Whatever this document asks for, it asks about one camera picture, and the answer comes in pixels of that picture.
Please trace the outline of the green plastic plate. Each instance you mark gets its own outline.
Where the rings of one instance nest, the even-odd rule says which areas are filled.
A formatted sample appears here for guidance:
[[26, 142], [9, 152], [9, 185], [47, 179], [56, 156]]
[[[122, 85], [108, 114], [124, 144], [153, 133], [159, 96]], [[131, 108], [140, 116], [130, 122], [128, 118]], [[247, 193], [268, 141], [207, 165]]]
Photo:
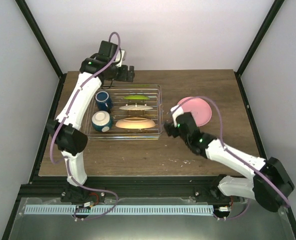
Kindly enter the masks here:
[[149, 100], [150, 98], [145, 95], [127, 95], [123, 97], [123, 99], [128, 101], [131, 101], [131, 100], [146, 101], [146, 100]]

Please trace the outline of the woven bamboo tray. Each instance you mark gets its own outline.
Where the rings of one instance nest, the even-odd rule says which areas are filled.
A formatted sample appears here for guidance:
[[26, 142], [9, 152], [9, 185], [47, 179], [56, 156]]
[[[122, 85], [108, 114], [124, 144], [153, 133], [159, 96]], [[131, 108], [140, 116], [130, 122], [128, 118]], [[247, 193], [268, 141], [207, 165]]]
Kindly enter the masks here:
[[119, 107], [120, 110], [123, 111], [149, 111], [152, 110], [153, 107], [141, 104], [131, 104]]

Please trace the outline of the dark blue ceramic mug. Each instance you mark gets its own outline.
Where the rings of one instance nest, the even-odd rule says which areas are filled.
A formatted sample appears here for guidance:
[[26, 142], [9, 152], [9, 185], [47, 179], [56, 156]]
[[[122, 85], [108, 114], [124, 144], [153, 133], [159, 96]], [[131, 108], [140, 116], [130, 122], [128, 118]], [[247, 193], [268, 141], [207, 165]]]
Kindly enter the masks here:
[[106, 111], [108, 113], [111, 112], [113, 103], [110, 95], [106, 91], [99, 91], [98, 93], [96, 93], [95, 102], [97, 104], [98, 110]]

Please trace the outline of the cream orange bear plate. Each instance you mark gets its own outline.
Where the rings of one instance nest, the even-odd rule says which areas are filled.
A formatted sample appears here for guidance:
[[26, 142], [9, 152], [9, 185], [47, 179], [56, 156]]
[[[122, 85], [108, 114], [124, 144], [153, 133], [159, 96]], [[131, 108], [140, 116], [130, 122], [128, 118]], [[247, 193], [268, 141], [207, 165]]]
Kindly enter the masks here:
[[118, 120], [115, 124], [117, 128], [121, 129], [149, 129], [156, 126], [156, 123], [148, 118], [144, 117], [127, 117]]

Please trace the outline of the white and teal bowl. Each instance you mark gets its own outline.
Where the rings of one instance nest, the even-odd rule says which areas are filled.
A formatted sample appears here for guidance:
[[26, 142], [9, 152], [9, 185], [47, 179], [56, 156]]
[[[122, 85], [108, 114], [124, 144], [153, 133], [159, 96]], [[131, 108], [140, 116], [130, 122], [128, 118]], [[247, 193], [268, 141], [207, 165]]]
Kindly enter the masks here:
[[113, 121], [110, 117], [110, 114], [107, 111], [103, 110], [96, 112], [92, 116], [91, 122], [94, 130], [102, 133], [109, 131], [113, 125]]

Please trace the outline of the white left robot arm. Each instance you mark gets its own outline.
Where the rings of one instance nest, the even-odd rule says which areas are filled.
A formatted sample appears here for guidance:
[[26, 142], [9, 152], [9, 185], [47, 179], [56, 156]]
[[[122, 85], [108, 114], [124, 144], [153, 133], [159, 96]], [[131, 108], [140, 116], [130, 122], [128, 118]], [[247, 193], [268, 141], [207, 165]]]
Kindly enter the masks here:
[[66, 169], [67, 181], [75, 186], [72, 196], [79, 202], [86, 201], [90, 190], [84, 186], [87, 174], [84, 168], [83, 151], [88, 137], [80, 131], [83, 117], [95, 92], [105, 80], [131, 82], [133, 67], [122, 64], [125, 51], [120, 44], [102, 41], [98, 53], [86, 58], [81, 63], [77, 83], [63, 110], [55, 119], [46, 123], [52, 137], [50, 144], [50, 159], [54, 160], [53, 150], [57, 147], [61, 152]]

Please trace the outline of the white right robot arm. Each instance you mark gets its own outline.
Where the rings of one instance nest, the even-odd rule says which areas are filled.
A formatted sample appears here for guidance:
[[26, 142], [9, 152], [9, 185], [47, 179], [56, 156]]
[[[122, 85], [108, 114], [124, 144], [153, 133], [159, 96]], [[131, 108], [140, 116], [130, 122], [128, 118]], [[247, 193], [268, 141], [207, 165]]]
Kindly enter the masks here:
[[270, 212], [290, 206], [288, 197], [294, 184], [280, 160], [255, 157], [226, 145], [222, 139], [202, 132], [188, 112], [166, 122], [164, 129], [168, 136], [181, 138], [195, 155], [223, 164], [242, 175], [223, 176], [210, 188], [213, 200], [220, 202], [227, 196], [253, 199]]

